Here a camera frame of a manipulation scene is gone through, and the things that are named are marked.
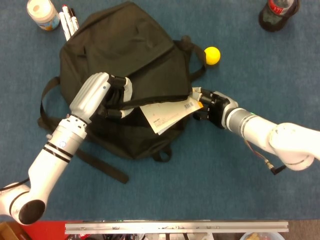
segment dark bottle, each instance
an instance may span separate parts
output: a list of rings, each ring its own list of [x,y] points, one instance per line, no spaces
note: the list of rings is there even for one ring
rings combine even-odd
[[[300,7],[300,0],[267,0],[259,14],[259,23],[268,32],[282,29]]]

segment blue carpet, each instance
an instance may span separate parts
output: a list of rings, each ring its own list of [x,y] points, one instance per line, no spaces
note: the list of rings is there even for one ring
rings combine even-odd
[[[121,0],[53,0],[74,8],[79,23]],[[229,95],[275,123],[320,130],[320,3],[302,1],[276,33],[258,23],[266,0],[136,0],[173,39],[183,35],[221,51],[218,67],[194,83]],[[62,29],[41,30],[26,2],[0,7],[0,186],[27,177],[46,142],[37,125],[41,93],[59,75]],[[65,116],[55,89],[46,105]],[[161,164],[130,161],[86,143],[84,149],[130,176],[123,185],[74,158],[49,198],[43,220],[253,220],[320,218],[320,162],[273,176],[236,135],[210,122],[191,120]],[[270,160],[279,166],[275,156]]]

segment white marker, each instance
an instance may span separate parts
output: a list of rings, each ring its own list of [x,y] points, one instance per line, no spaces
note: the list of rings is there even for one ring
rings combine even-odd
[[[76,13],[74,11],[73,8],[70,8],[70,12],[71,12],[71,21],[72,21],[72,24],[73,24],[73,27],[74,27],[74,30],[75,32],[79,29],[79,23],[78,23],[78,19],[76,17]]]
[[[68,25],[70,34],[72,36],[73,34],[75,34],[75,28],[74,28],[74,25],[72,24],[72,21],[71,21],[71,16],[70,16],[70,13],[69,13],[68,6],[67,5],[63,5],[62,6],[62,10],[63,10],[64,16],[65,16],[66,24]]]
[[[68,25],[66,22],[65,14],[61,11],[61,12],[59,12],[59,16],[60,16],[62,29],[63,29],[64,35],[65,35],[65,40],[68,41],[71,38],[71,36],[70,36],[69,28],[68,28]]]

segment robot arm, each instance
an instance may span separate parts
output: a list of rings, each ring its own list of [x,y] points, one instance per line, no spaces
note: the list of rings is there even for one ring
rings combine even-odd
[[[0,189],[0,215],[12,216],[23,225],[33,224],[41,218],[53,187],[86,138],[91,116],[115,84],[124,89],[126,86],[131,88],[128,78],[114,77],[105,72],[89,77],[70,105],[71,115],[48,136],[48,142],[29,168],[31,188],[23,184]]]
[[[308,168],[314,158],[320,160],[320,132],[293,123],[275,124],[257,116],[218,91],[199,87],[193,95],[208,107],[196,113],[197,119],[208,119],[217,127],[228,129],[266,152],[278,156],[292,170]]]

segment barcode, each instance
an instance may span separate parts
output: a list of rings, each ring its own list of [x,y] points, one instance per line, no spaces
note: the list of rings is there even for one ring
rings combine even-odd
[[[194,106],[194,104],[193,104],[192,102],[189,102],[189,103],[187,103],[187,104],[184,105],[184,108],[185,108],[185,109],[189,109],[189,108],[191,108],[191,107],[193,107],[193,106]]]

